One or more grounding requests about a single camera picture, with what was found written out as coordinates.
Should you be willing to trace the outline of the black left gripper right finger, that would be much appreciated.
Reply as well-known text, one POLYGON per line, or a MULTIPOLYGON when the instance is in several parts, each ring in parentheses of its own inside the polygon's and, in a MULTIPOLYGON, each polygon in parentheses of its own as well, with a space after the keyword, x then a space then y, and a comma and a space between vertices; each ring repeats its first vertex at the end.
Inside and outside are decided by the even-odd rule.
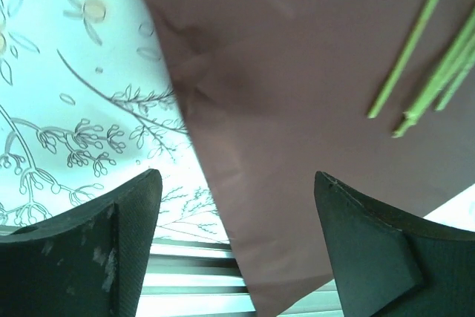
POLYGON ((346 316, 473 316, 474 233, 319 171, 315 205, 346 316))

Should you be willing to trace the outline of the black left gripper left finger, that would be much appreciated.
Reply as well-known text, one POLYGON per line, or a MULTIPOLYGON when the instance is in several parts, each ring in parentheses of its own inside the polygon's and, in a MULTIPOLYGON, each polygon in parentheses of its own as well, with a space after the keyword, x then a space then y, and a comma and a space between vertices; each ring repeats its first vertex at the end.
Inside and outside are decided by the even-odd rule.
POLYGON ((163 181, 111 192, 1 237, 2 316, 135 316, 163 181))

